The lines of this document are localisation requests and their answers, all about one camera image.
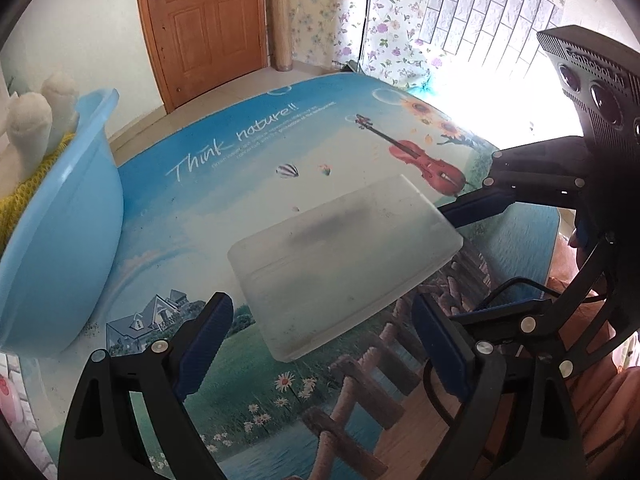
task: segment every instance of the door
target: door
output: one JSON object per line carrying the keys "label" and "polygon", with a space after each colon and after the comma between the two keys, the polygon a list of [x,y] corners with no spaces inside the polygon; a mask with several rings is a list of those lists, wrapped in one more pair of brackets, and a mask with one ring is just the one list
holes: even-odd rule
{"label": "door", "polygon": [[[266,66],[264,0],[147,0],[167,111]],[[147,44],[150,37],[146,31]]]}

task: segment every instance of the house illustration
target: house illustration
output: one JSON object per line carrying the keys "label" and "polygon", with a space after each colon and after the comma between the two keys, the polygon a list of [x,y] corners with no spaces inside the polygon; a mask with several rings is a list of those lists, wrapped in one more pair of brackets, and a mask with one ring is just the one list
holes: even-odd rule
{"label": "house illustration", "polygon": [[187,304],[187,295],[179,290],[172,290],[168,298],[156,294],[142,312],[107,323],[107,348],[120,345],[126,353],[144,351],[149,343],[146,336],[171,325]]}

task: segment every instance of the pink object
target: pink object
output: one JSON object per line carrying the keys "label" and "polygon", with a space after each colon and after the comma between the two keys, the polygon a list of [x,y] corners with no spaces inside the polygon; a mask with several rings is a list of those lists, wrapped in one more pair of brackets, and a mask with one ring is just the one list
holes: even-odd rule
{"label": "pink object", "polygon": [[18,390],[9,379],[2,375],[0,375],[0,411],[9,425],[22,422],[24,413]]}

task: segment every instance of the hot air balloon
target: hot air balloon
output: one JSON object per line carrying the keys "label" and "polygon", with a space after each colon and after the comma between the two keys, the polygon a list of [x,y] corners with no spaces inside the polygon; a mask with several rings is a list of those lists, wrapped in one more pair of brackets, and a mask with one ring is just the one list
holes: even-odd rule
{"label": "hot air balloon", "polygon": [[293,164],[283,164],[276,168],[276,173],[280,176],[280,178],[295,178],[299,176],[298,168],[296,168]]}

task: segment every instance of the yellow mesh fabric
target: yellow mesh fabric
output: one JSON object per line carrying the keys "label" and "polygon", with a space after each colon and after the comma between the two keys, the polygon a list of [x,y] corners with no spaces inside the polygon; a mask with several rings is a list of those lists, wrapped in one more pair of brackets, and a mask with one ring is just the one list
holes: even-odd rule
{"label": "yellow mesh fabric", "polygon": [[9,243],[9,238],[11,238],[15,227],[18,225],[22,213],[24,213],[29,204],[29,200],[32,199],[47,173],[49,173],[49,170],[62,152],[65,151],[74,136],[74,134],[66,134],[56,151],[47,155],[38,166],[38,169],[21,183],[13,194],[0,198],[0,256],[4,253],[6,245]]}

